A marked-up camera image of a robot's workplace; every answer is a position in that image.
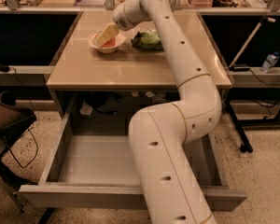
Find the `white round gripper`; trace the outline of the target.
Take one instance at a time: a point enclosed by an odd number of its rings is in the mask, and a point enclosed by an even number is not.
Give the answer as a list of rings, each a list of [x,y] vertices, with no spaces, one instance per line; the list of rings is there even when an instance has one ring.
[[[94,38],[97,46],[102,46],[119,34],[119,28],[122,31],[131,30],[136,26],[136,9],[132,2],[124,2],[118,5],[113,12],[113,22],[109,23],[103,31],[100,31]]]

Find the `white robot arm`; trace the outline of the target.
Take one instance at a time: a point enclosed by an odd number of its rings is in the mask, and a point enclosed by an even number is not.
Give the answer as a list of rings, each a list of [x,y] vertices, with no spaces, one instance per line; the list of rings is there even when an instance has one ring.
[[[128,31],[153,21],[180,99],[137,111],[129,142],[153,224],[217,224],[183,146],[209,134],[221,115],[217,86],[173,15],[174,0],[127,0],[113,21]]]

